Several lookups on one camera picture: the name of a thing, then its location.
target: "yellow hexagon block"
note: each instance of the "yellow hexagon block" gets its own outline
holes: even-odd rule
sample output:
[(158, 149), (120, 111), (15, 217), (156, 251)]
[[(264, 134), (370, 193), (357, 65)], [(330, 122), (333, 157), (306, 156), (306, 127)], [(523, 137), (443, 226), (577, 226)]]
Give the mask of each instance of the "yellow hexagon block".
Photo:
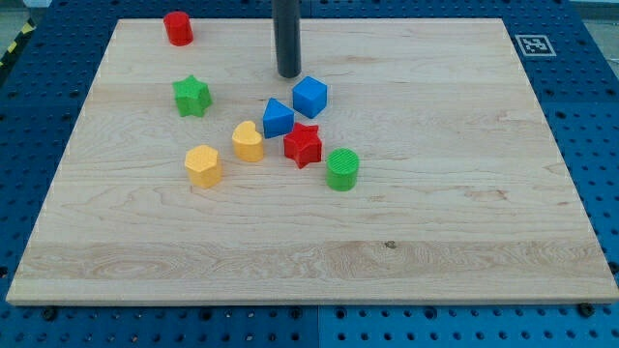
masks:
[(232, 133), (234, 154), (241, 160), (259, 161), (264, 158), (262, 134), (255, 130), (252, 121), (242, 122)]
[(220, 154), (207, 145), (194, 147), (185, 156), (185, 168), (192, 184), (203, 189), (221, 181)]

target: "green star block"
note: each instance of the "green star block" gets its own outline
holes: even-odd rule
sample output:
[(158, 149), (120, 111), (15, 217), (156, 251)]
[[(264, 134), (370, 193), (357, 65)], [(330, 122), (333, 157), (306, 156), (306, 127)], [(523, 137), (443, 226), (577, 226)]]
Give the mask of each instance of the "green star block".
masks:
[(182, 81), (172, 83), (172, 86), (174, 87), (176, 106), (181, 117), (187, 115), (203, 117), (204, 110), (213, 103), (209, 86), (198, 81), (193, 75)]

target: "blue pegboard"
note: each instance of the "blue pegboard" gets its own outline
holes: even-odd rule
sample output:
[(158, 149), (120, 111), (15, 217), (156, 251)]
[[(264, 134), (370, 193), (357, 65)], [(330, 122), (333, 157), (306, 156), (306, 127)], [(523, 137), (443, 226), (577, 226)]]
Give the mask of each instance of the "blue pegboard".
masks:
[[(604, 253), (619, 271), (619, 82), (565, 0), (303, 0), (303, 17), (500, 17)], [(261, 0), (56, 0), (0, 90), (3, 299), (118, 18), (269, 17)], [(619, 345), (619, 304), (40, 308), (0, 303), (0, 347)]]

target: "green cylinder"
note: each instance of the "green cylinder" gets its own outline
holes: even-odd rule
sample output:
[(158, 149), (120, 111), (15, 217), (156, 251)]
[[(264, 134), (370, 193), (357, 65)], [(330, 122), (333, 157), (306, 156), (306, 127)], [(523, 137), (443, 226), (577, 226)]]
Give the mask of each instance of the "green cylinder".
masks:
[(327, 157), (327, 185), (348, 191), (357, 184), (359, 157), (350, 149), (336, 149)]

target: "blue block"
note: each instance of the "blue block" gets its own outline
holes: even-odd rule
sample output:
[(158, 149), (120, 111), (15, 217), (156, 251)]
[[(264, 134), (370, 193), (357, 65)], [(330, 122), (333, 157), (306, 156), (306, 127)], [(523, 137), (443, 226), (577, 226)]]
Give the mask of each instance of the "blue block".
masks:
[(327, 85), (306, 76), (292, 89), (292, 107), (309, 118), (314, 118), (327, 106)]
[(294, 125), (294, 111), (275, 98), (270, 98), (262, 116), (264, 138), (288, 134)]

